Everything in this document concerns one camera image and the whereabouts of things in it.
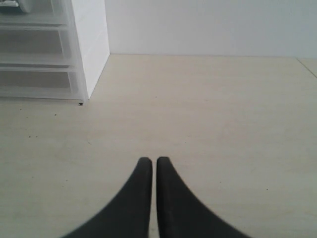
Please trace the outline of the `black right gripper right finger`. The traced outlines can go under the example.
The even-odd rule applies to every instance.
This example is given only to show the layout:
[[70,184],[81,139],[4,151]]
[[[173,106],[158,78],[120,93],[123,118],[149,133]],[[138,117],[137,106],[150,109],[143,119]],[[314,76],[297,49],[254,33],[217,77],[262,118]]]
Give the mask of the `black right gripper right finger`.
[[246,238],[208,209],[184,183],[168,157],[157,159],[156,204],[161,238]]

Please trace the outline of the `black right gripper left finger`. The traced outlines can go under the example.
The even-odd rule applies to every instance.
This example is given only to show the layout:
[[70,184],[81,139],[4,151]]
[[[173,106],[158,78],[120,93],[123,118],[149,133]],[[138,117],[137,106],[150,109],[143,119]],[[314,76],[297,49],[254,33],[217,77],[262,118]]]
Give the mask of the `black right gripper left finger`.
[[152,161],[142,157],[117,195],[66,238],[147,238],[152,202]]

